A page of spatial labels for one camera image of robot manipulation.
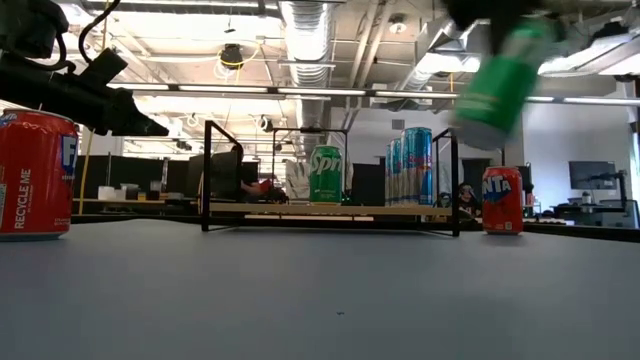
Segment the red object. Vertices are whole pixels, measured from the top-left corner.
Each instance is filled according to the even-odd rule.
[[[482,198],[482,225],[486,232],[522,232],[522,176],[517,168],[487,168],[482,177]]]
[[[269,191],[269,189],[271,189],[271,180],[265,180],[262,183],[260,183],[260,190],[263,193],[266,193],[267,191]]]
[[[69,231],[78,158],[74,123],[36,110],[0,116],[0,239]]]

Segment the wooden board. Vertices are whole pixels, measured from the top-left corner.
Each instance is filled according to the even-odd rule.
[[[371,216],[344,215],[245,215],[246,219],[321,220],[321,221],[374,221]]]
[[[74,202],[80,202],[80,199],[73,199]],[[102,204],[131,204],[131,205],[164,205],[164,200],[100,200],[100,199],[84,199],[86,203],[102,203]]]
[[[323,215],[405,215],[450,216],[451,209],[384,206],[331,206],[331,205],[276,205],[276,204],[222,204],[211,203],[213,212],[248,212],[271,214],[323,214]]]

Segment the wall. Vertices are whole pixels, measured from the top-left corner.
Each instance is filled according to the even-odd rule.
[[[333,108],[331,115],[332,127],[340,128],[344,119],[344,109]],[[387,144],[394,138],[400,137],[401,131],[391,128],[392,119],[405,120],[405,128],[428,127],[435,136],[447,128],[448,116],[448,112],[433,114],[428,111],[400,111],[394,113],[388,110],[362,109],[349,132],[349,159],[355,164],[378,164],[380,157],[386,156]],[[450,180],[451,148],[448,145],[449,139],[440,141],[440,190],[442,192],[451,192],[452,189]],[[492,165],[500,165],[502,158],[498,151],[482,151],[465,145],[458,147],[458,155],[460,159],[491,159]],[[462,162],[458,163],[458,168],[459,183],[464,179]]]
[[[609,97],[624,97],[614,92]],[[623,107],[529,105],[524,112],[524,155],[531,163],[534,194],[546,210],[583,190],[571,190],[569,161],[614,161],[630,170],[631,137]],[[627,178],[629,197],[630,179]],[[619,198],[618,191],[595,190],[597,201]]]
[[[89,137],[91,131],[84,126],[82,128],[82,143],[80,144],[80,154],[85,155],[87,153],[87,146],[89,146]],[[124,138],[120,136],[100,136],[93,135],[91,140],[91,155],[108,155],[121,156],[123,154]]]

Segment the table surface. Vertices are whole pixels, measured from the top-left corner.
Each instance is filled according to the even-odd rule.
[[[638,359],[640,245],[153,220],[0,243],[0,359]]]

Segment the green soda can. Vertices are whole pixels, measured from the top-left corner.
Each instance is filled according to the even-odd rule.
[[[312,204],[340,205],[342,201],[342,155],[335,146],[316,146],[311,154],[309,197]]]
[[[504,147],[535,88],[554,35],[549,20],[524,19],[500,53],[482,62],[449,121],[461,143],[483,150]]]

